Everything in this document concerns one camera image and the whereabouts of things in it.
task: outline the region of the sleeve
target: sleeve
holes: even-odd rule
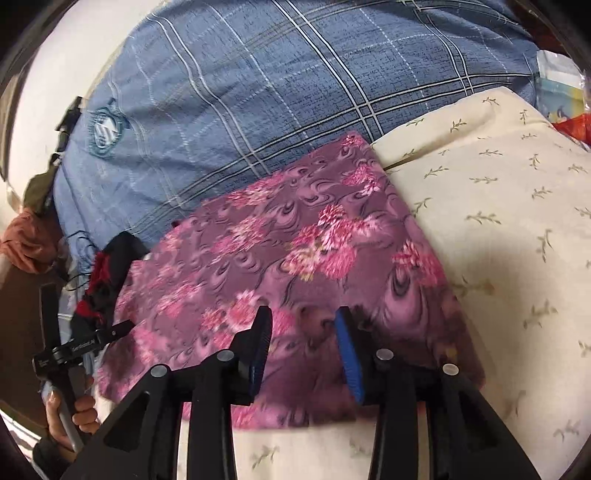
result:
[[[57,444],[49,435],[43,437],[33,448],[33,467],[43,473],[47,480],[59,480],[70,466],[60,455]]]

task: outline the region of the white wall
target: white wall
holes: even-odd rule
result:
[[[16,213],[12,210],[12,207],[8,204],[8,198],[6,195],[6,184],[0,180],[0,237],[6,230],[6,227],[10,221],[16,217]]]
[[[161,0],[79,0],[41,45],[25,81],[12,131],[8,179],[22,197],[46,171],[54,131],[76,96],[84,96],[113,51]]]

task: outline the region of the blue plaid fabric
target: blue plaid fabric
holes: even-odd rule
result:
[[[173,0],[130,33],[74,130],[54,186],[64,233],[152,246],[347,130],[371,142],[501,85],[533,103],[536,52],[505,0]]]

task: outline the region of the orange cloth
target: orange cloth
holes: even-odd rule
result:
[[[57,259],[60,238],[60,228],[53,216],[39,218],[25,208],[4,232],[0,253],[20,270],[41,274],[51,270]]]

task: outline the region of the finger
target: finger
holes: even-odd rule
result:
[[[45,411],[47,416],[47,426],[49,429],[49,435],[55,438],[58,442],[64,444],[64,442],[68,443],[68,437],[66,435],[66,431],[64,430],[64,426],[61,424],[60,420],[60,404],[61,404],[61,397],[57,391],[52,391],[47,399],[45,404]]]
[[[95,399],[90,395],[84,395],[84,397],[80,397],[78,400],[76,400],[74,407],[76,408],[76,411],[85,411],[94,407],[95,403]]]
[[[74,425],[81,426],[81,425],[86,425],[88,423],[94,422],[98,416],[99,415],[96,412],[96,410],[94,408],[91,408],[90,410],[81,411],[79,413],[76,413],[72,417],[72,421],[74,422]]]
[[[90,433],[91,435],[94,435],[96,433],[96,431],[99,429],[100,425],[97,421],[94,421],[93,423],[87,423],[85,425],[80,425],[80,430],[86,433]]]

